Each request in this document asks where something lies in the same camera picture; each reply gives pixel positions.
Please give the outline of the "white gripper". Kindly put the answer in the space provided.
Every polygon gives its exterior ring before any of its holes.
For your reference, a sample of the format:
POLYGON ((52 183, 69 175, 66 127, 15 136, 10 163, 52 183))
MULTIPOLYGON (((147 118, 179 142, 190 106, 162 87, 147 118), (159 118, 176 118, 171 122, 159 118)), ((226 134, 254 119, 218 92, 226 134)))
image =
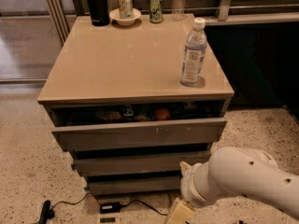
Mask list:
POLYGON ((177 197, 173 201, 164 224, 186 224, 194 216, 194 207, 201 207, 210 201, 207 163, 189 165, 182 161, 179 165, 182 173, 182 199, 177 197))

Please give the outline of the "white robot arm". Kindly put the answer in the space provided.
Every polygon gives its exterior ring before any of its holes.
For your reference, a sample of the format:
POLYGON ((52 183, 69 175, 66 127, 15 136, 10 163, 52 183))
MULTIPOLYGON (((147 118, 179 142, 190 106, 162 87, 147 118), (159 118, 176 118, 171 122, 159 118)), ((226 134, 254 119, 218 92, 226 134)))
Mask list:
POLYGON ((226 197, 242 196, 299 219, 299 176, 284 172, 260 149, 223 147, 205 163, 180 164, 181 196, 164 224, 184 224, 197 208, 226 197))

